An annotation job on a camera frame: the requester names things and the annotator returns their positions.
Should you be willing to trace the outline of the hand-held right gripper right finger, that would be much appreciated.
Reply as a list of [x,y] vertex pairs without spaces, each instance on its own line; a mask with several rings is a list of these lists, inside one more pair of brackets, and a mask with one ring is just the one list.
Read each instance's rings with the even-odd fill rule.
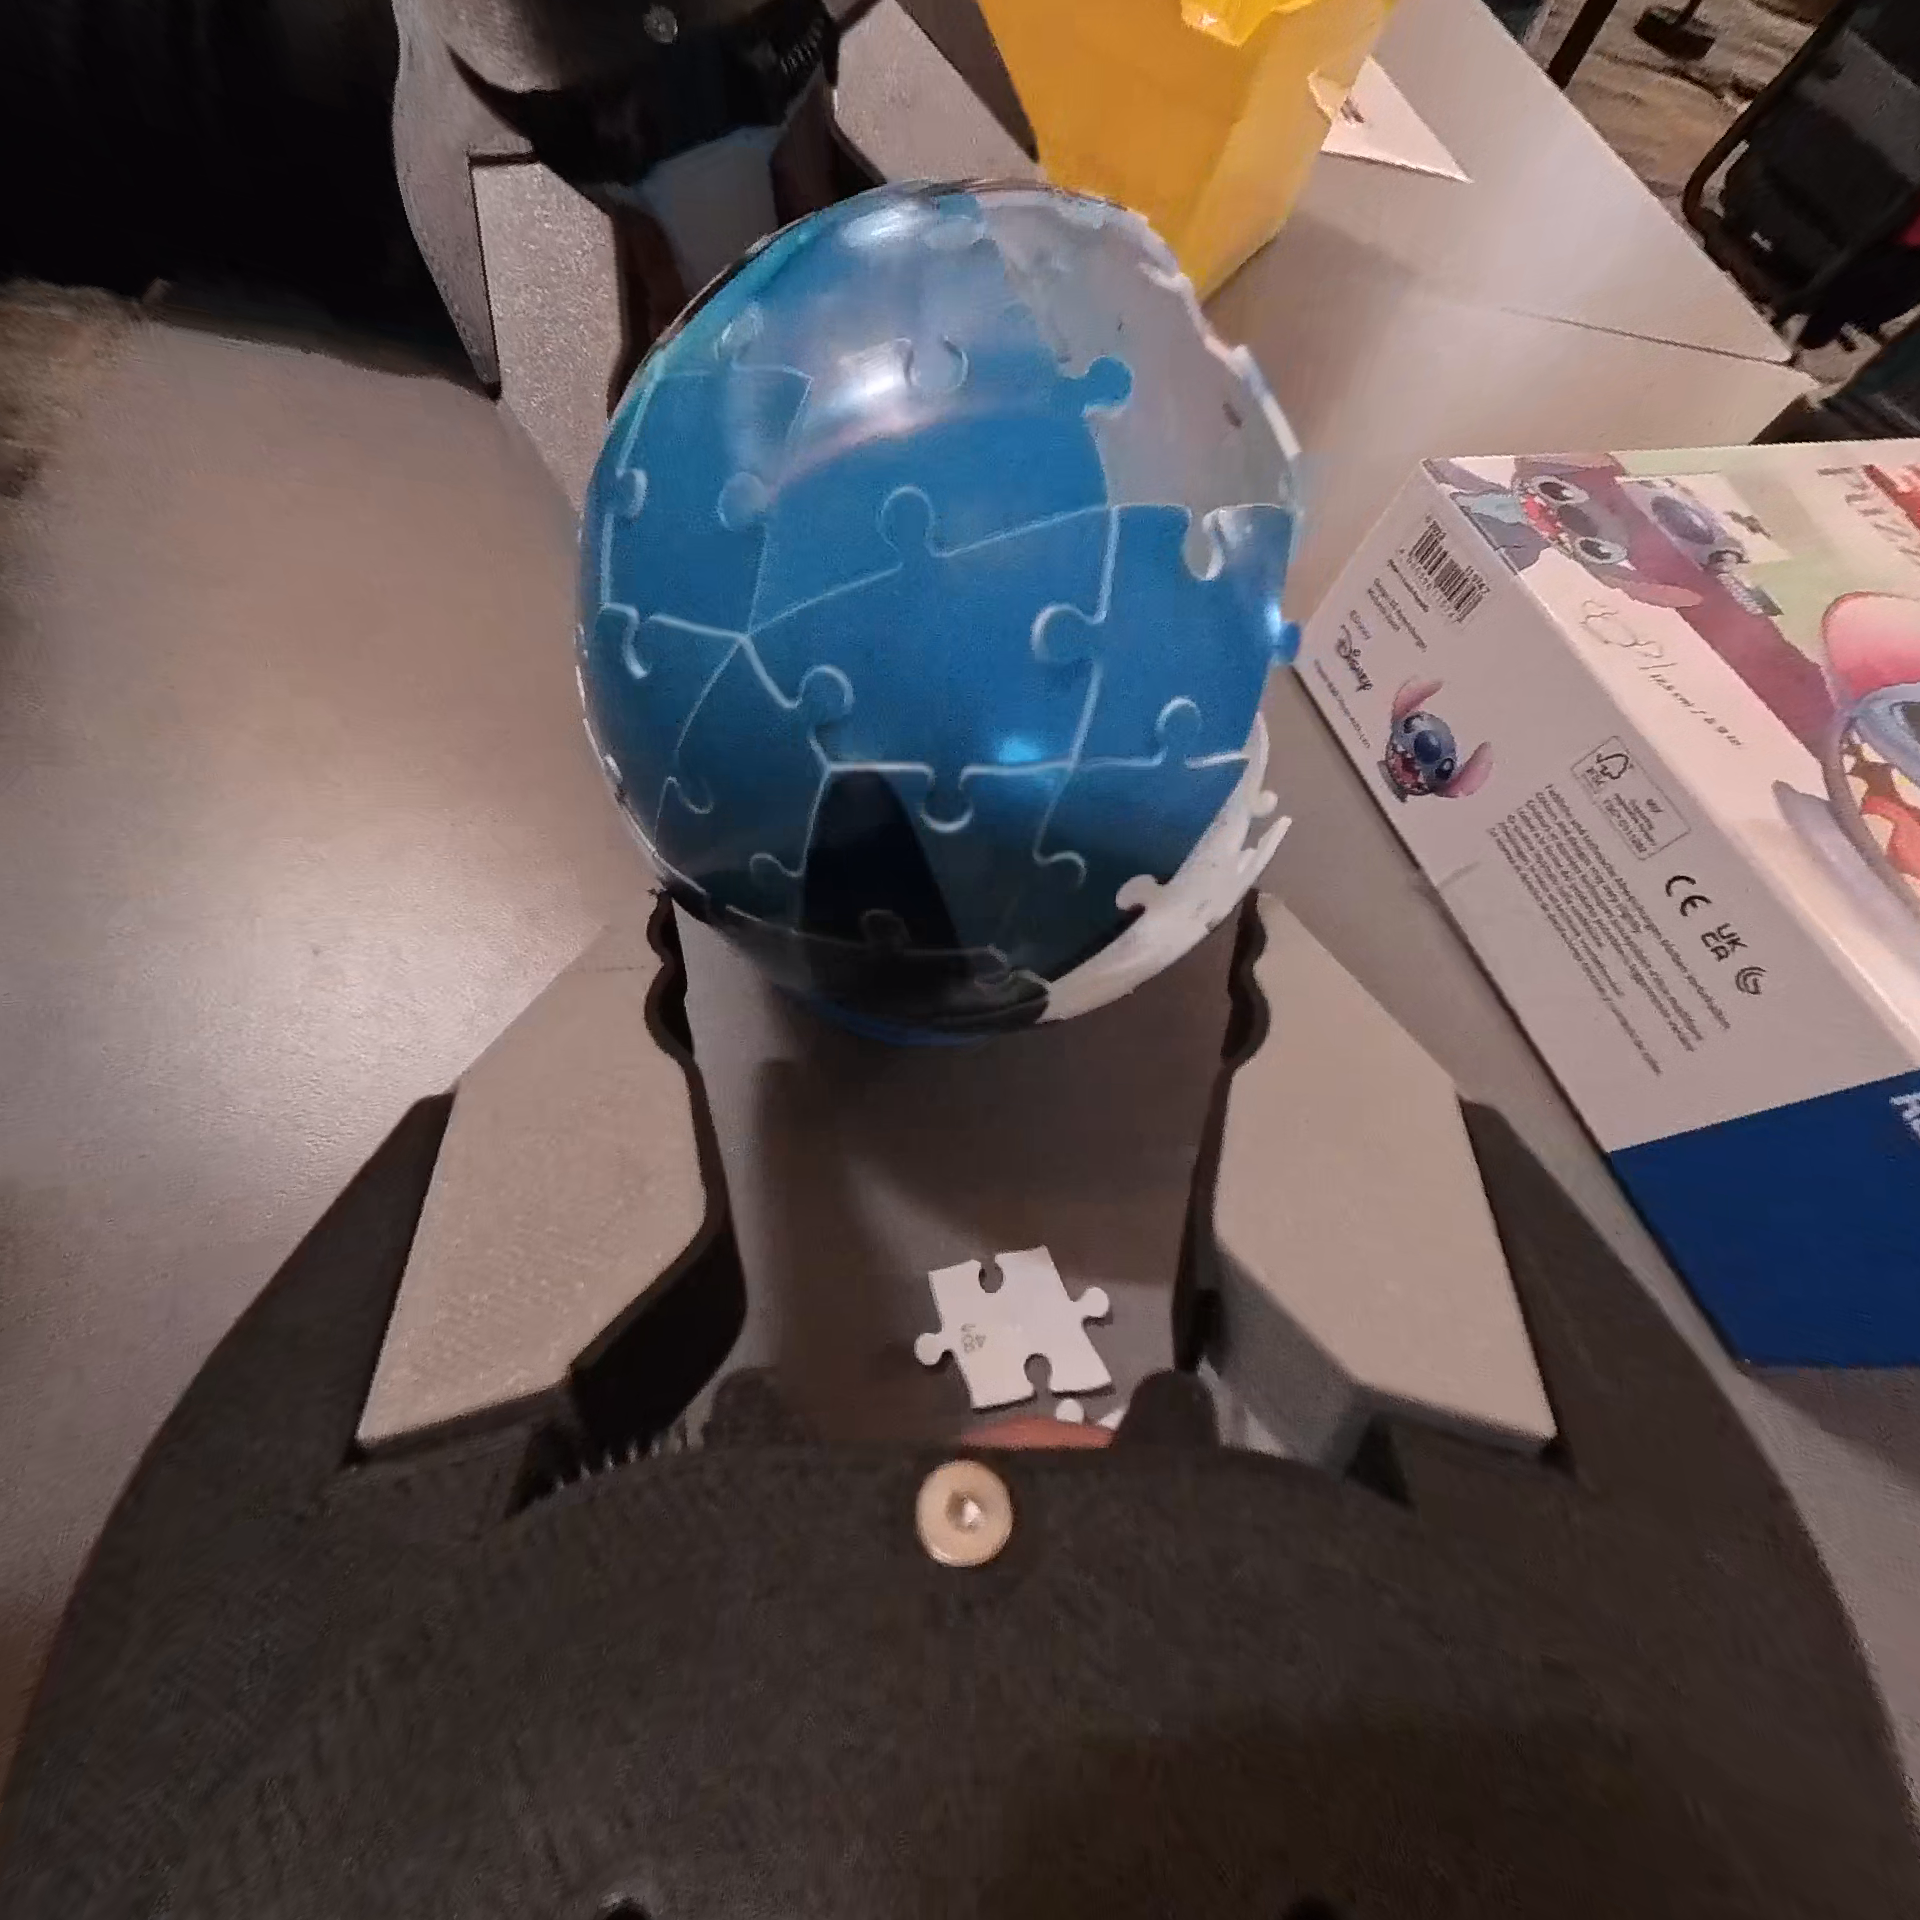
[[1272,896],[1238,914],[1230,1001],[1174,1319],[1223,1444],[1353,1463],[1404,1423],[1545,1452],[1453,1076]]

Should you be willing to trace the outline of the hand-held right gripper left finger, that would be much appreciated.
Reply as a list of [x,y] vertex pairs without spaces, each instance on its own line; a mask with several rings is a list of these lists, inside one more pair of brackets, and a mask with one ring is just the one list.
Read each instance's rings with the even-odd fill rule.
[[589,1456],[654,1444],[745,1316],[676,911],[613,927],[451,1096],[357,1444],[521,1420]]

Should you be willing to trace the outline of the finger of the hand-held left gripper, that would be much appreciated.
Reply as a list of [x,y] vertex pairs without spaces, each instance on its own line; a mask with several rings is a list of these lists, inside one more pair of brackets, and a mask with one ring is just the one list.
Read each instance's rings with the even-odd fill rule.
[[1037,138],[975,3],[824,3],[822,60],[775,146],[775,212],[886,184],[1035,184]]
[[616,230],[539,161],[470,169],[495,396],[572,511],[631,370]]

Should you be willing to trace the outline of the blue puzzle ball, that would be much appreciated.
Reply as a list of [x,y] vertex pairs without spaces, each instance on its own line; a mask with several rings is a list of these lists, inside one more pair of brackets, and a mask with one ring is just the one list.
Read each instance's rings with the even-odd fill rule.
[[758,241],[583,500],[583,719],[660,887],[801,1003],[1055,1025],[1169,970],[1286,830],[1295,462],[1129,208],[889,184]]

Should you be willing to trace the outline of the person's left forearm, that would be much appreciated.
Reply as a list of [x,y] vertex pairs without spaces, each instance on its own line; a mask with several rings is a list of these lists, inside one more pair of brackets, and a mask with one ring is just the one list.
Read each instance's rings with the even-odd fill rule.
[[397,63],[385,3],[4,3],[4,279],[429,318]]

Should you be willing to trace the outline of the printed puzzle box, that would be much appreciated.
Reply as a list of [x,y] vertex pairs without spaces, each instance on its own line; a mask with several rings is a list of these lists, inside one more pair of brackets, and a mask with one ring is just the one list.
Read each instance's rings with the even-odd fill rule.
[[1295,670],[1728,1353],[1915,1364],[1915,440],[1421,462]]

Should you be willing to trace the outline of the yellow plastic bin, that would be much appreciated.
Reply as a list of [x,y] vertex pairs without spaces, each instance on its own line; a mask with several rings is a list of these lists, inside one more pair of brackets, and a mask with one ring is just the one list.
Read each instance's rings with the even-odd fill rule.
[[1284,226],[1390,3],[982,3],[1046,182],[1142,216],[1199,297]]

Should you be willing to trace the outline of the printed paper sheet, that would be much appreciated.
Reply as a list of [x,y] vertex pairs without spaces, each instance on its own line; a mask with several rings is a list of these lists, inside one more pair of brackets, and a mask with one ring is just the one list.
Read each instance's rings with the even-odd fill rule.
[[1331,74],[1315,71],[1310,74],[1310,90],[1317,110],[1327,122],[1321,143],[1324,155],[1462,186],[1472,184],[1446,143],[1425,126],[1379,60],[1367,57],[1345,86],[1339,86]]

